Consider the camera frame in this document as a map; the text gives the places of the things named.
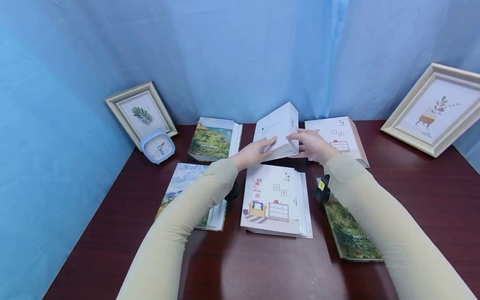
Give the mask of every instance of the book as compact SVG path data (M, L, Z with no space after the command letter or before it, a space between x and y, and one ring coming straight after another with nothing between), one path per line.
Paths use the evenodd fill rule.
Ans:
M242 124L200 117L188 154L198 161L217 161L238 153Z
M369 239L348 209L333 196L324 203L328 223L341 259L352 262L383 262L382 253Z
M269 165L247 169L240 226L255 233L312 239L305 173Z
M155 219L168 206L175 197L181 194L186 188L194 183L207 170L208 166L178 163L173 172L172 179L168 184L165 196L163 196L160 208L157 211ZM200 220L196 229L222 231L225 223L225 213L227 211L227 201L223 199L219 204L212 207L207 214Z
M357 127L349 117L305 121L305 129L315 130L338 151L352 156L365 168L370 168Z
M272 155L265 161L297 155L299 153L299 141L289 141L286 137L297 132L298 128L299 113L290 102L287 102L257 122L253 141L256 142L264 137L271 139L277 136L277 140L273 144L263 149L264 152L273 151Z

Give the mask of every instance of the alarm clock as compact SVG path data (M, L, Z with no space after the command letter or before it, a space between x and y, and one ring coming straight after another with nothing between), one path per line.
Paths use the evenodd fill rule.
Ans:
M140 149L154 164L160 164L175 154L175 144L172 139L161 130L155 130L140 140Z

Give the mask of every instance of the landscape painting cover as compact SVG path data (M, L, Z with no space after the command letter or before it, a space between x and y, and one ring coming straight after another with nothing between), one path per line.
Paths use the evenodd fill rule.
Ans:
M356 262L383 262L383 256L348 209L339 202L324 203L340 258Z
M228 158L234 124L232 120L201 117L188 154L193 157Z
M208 166L178 163L173 172L170 184L167 187L165 196L162 199L160 208L157 211L155 219L162 211L180 195L185 189L191 186L200 176L205 173ZM212 207L210 211L200 220L196 229L222 231L225 221L227 201L222 200L219 204Z

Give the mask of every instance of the photo frame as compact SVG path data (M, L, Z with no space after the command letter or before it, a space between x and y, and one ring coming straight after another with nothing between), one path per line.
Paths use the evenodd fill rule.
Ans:
M110 96L105 102L140 151L140 140L154 130L161 129L170 137L178 134L151 81Z
M480 118L480 74L432 63L381 130L438 157Z

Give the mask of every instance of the beige sleeve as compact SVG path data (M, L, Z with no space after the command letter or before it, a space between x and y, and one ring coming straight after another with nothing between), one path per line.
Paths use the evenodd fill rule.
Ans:
M133 259L118 300L177 299L187 238L230 192L237 174L231 160L219 160L162 211Z
M384 255L400 299L476 299L408 211L355 159L335 156L325 174L332 193Z

